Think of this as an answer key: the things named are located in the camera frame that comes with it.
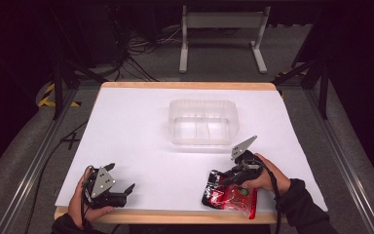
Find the wooden table edge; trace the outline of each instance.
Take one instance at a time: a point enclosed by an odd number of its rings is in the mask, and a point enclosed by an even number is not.
[[[244,82],[105,82],[101,88],[195,89],[195,90],[253,90],[275,91],[272,83]]]
[[[54,218],[68,212],[65,207],[57,207]],[[124,223],[124,224],[274,224],[277,221],[276,213],[258,213],[255,219],[248,219],[240,212],[140,212],[140,211],[120,211],[116,210],[99,218],[100,223]]]

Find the metal frame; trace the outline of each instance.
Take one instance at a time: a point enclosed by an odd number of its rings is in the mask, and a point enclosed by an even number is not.
[[[315,92],[312,90],[307,90],[305,92],[309,103],[311,104],[312,109],[317,115],[321,127],[326,134],[334,152],[334,160],[339,168],[339,171],[344,178],[349,191],[354,199],[354,202],[357,206],[357,209],[362,216],[363,222],[365,223],[369,233],[374,233],[374,212],[370,206],[367,195],[363,189],[363,186],[357,177],[355,170],[351,164],[346,159],[346,156],[342,150],[339,141],[333,132],[333,129],[329,122],[322,118],[320,109],[317,108],[317,103],[319,102],[318,98],[315,95]]]
[[[15,193],[11,204],[8,206],[8,209],[5,211],[1,221],[0,221],[0,234],[10,233],[11,227],[14,225],[14,222],[40,172],[43,170],[45,162],[47,161],[49,155],[49,146],[53,142],[54,135],[56,134],[59,125],[62,123],[63,117],[65,116],[66,111],[68,110],[69,103],[73,101],[77,91],[69,90],[65,98],[65,103],[63,106],[66,106],[59,113],[58,118],[56,118],[51,126],[48,128],[45,137],[35,154],[35,157],[29,166],[28,171],[23,177],[22,181],[19,184],[18,190]]]
[[[267,19],[269,17],[270,7],[266,7],[263,12],[250,13],[197,13],[187,12],[187,7],[183,6],[182,17],[182,46],[180,56],[180,73],[187,72],[187,58],[188,58],[188,39],[187,28],[257,28],[257,38],[250,42],[251,50],[256,59],[257,66],[260,73],[267,73],[266,64],[260,53],[260,44],[263,38],[263,33],[266,28]]]

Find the snack bag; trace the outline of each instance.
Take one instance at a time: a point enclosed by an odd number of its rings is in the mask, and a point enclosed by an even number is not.
[[[248,219],[254,219],[257,189],[247,190],[236,184],[224,186],[221,181],[225,178],[226,176],[219,171],[210,172],[202,203],[218,210],[242,211]]]

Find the tripod leg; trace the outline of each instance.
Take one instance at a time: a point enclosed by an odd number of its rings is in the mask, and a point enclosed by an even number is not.
[[[65,82],[65,85],[68,89],[78,90],[80,86],[80,81],[78,79],[77,74],[74,73],[73,69],[71,69],[68,64],[61,62],[59,64],[59,70],[62,77],[62,80]]]
[[[306,76],[303,78],[301,82],[301,86],[305,90],[311,90],[316,82],[318,81],[318,78],[323,73],[323,62],[318,61],[315,62],[310,68],[309,71],[306,73]]]
[[[95,81],[97,81],[101,84],[108,81],[107,79],[103,78],[102,76],[93,73],[92,71],[90,71],[86,67],[82,66],[81,64],[75,63],[74,61],[68,60],[68,59],[65,59],[64,61],[67,65],[71,66],[72,68],[74,68],[76,70],[79,70],[80,72],[82,72],[86,76],[93,78]]]
[[[293,70],[287,72],[286,74],[282,75],[281,77],[277,77],[274,81],[272,81],[272,83],[277,86],[281,83],[283,83],[284,81],[292,78],[293,76],[299,74],[300,72],[310,68],[313,64],[315,64],[317,61],[316,60],[312,60],[312,61],[309,61],[309,62],[306,62],[306,63],[303,63],[302,65],[294,68]]]
[[[56,89],[56,113],[54,114],[54,120],[57,119],[59,113],[63,108],[63,98],[62,98],[62,79],[60,78],[60,67],[59,62],[54,64],[54,84]]]
[[[328,77],[327,77],[327,64],[326,61],[323,63],[321,80],[320,80],[320,93],[318,98],[318,110],[321,113],[323,119],[327,119],[326,115],[326,101],[327,101],[327,88],[328,88]]]

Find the hand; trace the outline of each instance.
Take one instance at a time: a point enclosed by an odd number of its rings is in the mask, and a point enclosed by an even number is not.
[[[263,157],[261,154],[256,153],[255,154],[257,157],[262,160],[262,162],[267,166],[270,171],[275,175],[276,180],[278,182],[278,189],[279,189],[279,194],[282,196],[284,195],[287,190],[290,187],[290,179],[284,175],[276,165],[274,165],[272,162],[270,162],[268,159]],[[269,174],[267,171],[264,169],[260,177],[252,180],[245,181],[242,184],[243,188],[263,188],[267,191],[274,191],[272,181],[270,179]]]
[[[77,184],[77,187],[75,188],[75,193],[71,198],[71,201],[69,202],[68,207],[68,214],[72,217],[72,220],[74,220],[75,225],[77,225],[78,228],[84,230],[83,226],[83,220],[81,218],[81,199],[82,199],[82,191],[83,191],[83,181],[84,177],[87,177],[90,173],[90,169],[87,169],[85,171],[85,175],[81,177],[80,181]],[[87,211],[85,214],[85,218],[88,222],[92,222],[96,220],[97,218],[107,215],[114,211],[113,207],[103,207],[100,209],[92,209],[88,208],[87,205],[84,204],[84,211]]]

